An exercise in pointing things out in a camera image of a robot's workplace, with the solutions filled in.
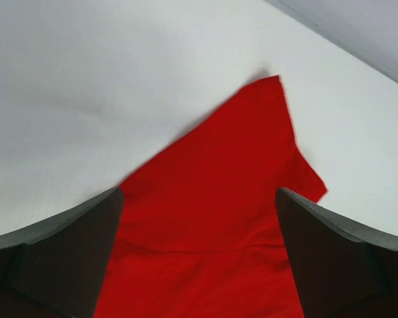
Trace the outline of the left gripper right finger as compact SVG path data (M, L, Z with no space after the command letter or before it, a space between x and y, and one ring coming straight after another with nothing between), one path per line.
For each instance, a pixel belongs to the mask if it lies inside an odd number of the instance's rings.
M275 205L305 317L398 317L398 236L287 188Z

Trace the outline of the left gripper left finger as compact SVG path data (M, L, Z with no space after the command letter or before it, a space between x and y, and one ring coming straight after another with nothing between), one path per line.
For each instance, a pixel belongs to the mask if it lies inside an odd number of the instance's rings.
M0 317L93 317L122 208L116 187L0 235Z

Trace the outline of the red t-shirt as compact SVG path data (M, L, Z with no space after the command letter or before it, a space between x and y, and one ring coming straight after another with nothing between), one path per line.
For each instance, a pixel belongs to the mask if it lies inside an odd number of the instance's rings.
M275 193L317 202L280 79L259 79L132 173L96 317L302 317Z

